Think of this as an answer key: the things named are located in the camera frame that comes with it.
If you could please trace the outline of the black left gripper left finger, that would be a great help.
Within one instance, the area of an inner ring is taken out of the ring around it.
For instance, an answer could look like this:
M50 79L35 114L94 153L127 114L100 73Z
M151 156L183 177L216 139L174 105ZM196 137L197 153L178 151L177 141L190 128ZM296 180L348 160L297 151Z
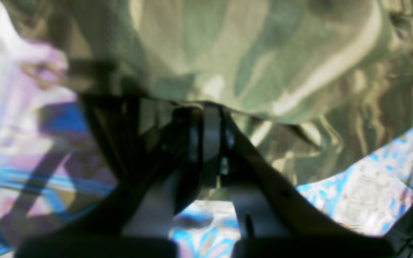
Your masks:
M197 197L201 181L199 108L179 108L139 178L119 182L88 214L25 240L16 258L177 258L172 221Z

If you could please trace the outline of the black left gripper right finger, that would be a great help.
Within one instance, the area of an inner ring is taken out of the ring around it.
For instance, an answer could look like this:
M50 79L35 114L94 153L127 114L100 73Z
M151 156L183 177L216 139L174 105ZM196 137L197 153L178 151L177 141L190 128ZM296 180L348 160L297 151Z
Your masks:
M391 258L387 239L367 237L334 222L280 175L221 107L227 186L241 239L233 258Z

